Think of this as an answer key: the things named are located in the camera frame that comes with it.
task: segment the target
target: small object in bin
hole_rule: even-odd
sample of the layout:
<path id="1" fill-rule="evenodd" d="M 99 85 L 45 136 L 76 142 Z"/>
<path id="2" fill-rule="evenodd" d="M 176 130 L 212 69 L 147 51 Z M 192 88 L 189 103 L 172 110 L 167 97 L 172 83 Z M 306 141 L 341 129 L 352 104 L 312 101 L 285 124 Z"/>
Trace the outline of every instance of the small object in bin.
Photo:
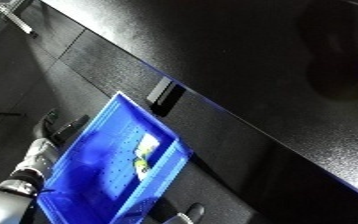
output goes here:
<path id="1" fill-rule="evenodd" d="M 146 133 L 139 145 L 135 149 L 135 155 L 137 158 L 133 161 L 133 166 L 135 167 L 136 174 L 140 181 L 142 181 L 147 176 L 147 172 L 150 170 L 150 166 L 147 163 L 147 156 L 150 155 L 154 149 L 156 149 L 160 143 L 152 135 Z"/>
<path id="2" fill-rule="evenodd" d="M 135 166 L 136 174 L 140 181 L 142 181 L 147 176 L 147 172 L 149 172 L 150 167 L 145 159 L 136 158 L 133 161 L 133 165 Z"/>

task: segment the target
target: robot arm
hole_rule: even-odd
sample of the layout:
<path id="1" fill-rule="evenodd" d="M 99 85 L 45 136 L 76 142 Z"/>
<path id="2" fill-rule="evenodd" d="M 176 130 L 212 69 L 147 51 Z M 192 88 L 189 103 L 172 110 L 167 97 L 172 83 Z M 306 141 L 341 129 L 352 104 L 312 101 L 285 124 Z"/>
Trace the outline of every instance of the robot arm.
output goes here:
<path id="1" fill-rule="evenodd" d="M 85 125 L 89 117 L 83 116 L 54 132 L 52 125 L 56 119 L 56 110 L 52 110 L 34 127 L 35 140 L 23 161 L 0 184 L 0 224 L 33 222 L 36 198 L 61 156 L 59 147 Z"/>

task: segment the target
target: blue plastic tray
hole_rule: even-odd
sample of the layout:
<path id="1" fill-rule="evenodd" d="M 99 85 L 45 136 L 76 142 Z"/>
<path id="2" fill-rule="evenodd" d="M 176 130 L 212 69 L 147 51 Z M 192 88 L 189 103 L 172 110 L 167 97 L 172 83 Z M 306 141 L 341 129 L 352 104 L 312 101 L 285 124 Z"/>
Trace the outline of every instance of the blue plastic tray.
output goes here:
<path id="1" fill-rule="evenodd" d="M 145 133 L 160 144 L 140 181 L 134 150 Z M 140 223 L 191 155 L 168 127 L 117 93 L 55 164 L 38 204 L 53 224 Z"/>

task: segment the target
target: black table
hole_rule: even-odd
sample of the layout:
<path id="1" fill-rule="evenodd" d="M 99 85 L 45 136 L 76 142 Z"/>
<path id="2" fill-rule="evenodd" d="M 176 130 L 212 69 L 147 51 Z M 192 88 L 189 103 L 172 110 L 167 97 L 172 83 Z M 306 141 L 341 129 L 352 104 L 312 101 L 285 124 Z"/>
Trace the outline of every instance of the black table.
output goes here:
<path id="1" fill-rule="evenodd" d="M 358 5 L 43 2 L 358 190 Z"/>

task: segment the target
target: black floor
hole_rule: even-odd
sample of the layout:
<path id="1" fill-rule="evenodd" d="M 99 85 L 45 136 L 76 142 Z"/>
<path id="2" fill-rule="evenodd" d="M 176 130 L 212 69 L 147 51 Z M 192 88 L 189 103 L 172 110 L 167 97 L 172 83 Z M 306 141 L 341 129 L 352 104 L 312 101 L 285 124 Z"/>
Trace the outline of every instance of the black floor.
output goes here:
<path id="1" fill-rule="evenodd" d="M 0 33 L 0 111 L 27 115 L 0 119 L 0 181 L 50 108 L 60 109 L 61 123 L 94 116 L 117 90 L 147 108 L 145 98 L 161 78 L 37 1 L 22 18 L 40 36 L 33 40 L 10 24 Z M 357 193 L 204 98 L 188 91 L 160 119 L 202 160 L 185 167 L 146 223 L 194 202 L 207 207 L 203 223 L 358 223 Z M 40 214 L 36 223 L 47 221 Z"/>

